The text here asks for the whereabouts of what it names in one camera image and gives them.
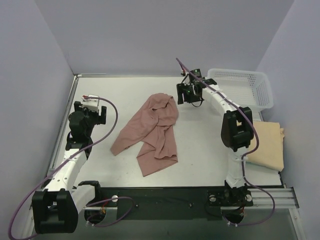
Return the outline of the pink graphic t shirt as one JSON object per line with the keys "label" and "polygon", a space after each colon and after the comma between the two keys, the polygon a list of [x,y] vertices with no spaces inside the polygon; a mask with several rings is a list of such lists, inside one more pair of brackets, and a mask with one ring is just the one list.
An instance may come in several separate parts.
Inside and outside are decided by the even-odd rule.
{"label": "pink graphic t shirt", "polygon": [[143,177],[178,163],[174,125],[179,111],[174,97],[152,94],[119,132],[110,148],[114,156],[143,142],[136,156]]}

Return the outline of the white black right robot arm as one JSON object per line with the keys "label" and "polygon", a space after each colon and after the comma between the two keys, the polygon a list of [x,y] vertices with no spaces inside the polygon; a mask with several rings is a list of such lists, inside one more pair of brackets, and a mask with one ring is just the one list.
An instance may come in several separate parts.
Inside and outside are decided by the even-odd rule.
{"label": "white black right robot arm", "polygon": [[223,190],[212,193],[209,199],[216,198],[221,206],[239,206],[248,200],[248,185],[244,168],[254,131],[252,111],[241,107],[223,93],[213,79],[193,80],[176,85],[179,105],[208,102],[222,116],[221,140],[227,148],[228,170]]}

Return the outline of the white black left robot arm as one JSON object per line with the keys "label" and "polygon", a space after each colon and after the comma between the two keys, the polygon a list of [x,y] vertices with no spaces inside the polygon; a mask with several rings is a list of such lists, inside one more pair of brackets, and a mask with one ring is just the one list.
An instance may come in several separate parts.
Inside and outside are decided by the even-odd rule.
{"label": "white black left robot arm", "polygon": [[89,203],[98,206],[103,193],[93,186],[72,192],[76,178],[92,151],[92,131],[106,124],[107,107],[99,106],[96,95],[84,96],[74,102],[68,116],[69,133],[61,164],[42,191],[32,196],[34,229],[37,234],[73,233],[82,208]]}

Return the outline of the white perforated plastic basket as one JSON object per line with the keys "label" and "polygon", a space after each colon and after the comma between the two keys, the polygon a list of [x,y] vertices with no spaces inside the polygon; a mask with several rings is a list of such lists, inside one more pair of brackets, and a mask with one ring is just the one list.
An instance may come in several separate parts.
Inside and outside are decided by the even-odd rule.
{"label": "white perforated plastic basket", "polygon": [[270,81],[263,72],[212,68],[207,77],[241,106],[258,112],[274,106]]}

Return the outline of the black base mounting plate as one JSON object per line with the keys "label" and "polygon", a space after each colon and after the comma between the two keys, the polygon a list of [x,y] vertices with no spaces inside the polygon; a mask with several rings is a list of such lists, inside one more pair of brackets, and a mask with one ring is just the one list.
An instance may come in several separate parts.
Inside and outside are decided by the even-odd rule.
{"label": "black base mounting plate", "polygon": [[247,187],[102,187],[84,218],[98,224],[103,220],[220,220],[241,216],[253,206]]}

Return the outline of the folded cream t shirt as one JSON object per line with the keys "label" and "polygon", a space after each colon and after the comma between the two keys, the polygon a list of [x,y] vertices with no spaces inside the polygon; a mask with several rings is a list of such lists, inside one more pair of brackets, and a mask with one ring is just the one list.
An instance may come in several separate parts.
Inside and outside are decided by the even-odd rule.
{"label": "folded cream t shirt", "polygon": [[253,126],[259,147],[247,156],[248,162],[281,172],[284,169],[284,129],[278,122],[254,121]]}

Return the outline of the aluminium table edge rail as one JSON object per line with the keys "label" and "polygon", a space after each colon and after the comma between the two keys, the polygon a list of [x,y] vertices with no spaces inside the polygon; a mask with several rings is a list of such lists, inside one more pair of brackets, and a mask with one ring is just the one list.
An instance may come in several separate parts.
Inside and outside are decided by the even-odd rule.
{"label": "aluminium table edge rail", "polygon": [[77,90],[79,79],[80,78],[103,78],[105,76],[106,76],[105,74],[98,74],[98,73],[97,74],[82,73],[82,74],[74,75],[73,82],[72,82],[71,89],[69,91],[69,95],[68,95],[68,99],[67,99],[67,103],[66,103],[66,108],[63,113],[62,122],[59,127],[58,136],[57,136],[57,139],[56,139],[56,142],[54,145],[54,149],[53,149],[53,152],[51,155],[50,163],[48,165],[47,175],[49,175],[50,173],[52,173],[54,171],[54,169],[57,165],[57,162],[59,160],[59,154],[61,151],[62,143],[64,140],[64,133],[65,133],[66,126],[67,126],[67,119],[68,119],[68,115],[70,113],[70,110],[73,106],[73,100],[75,97],[75,93]]}

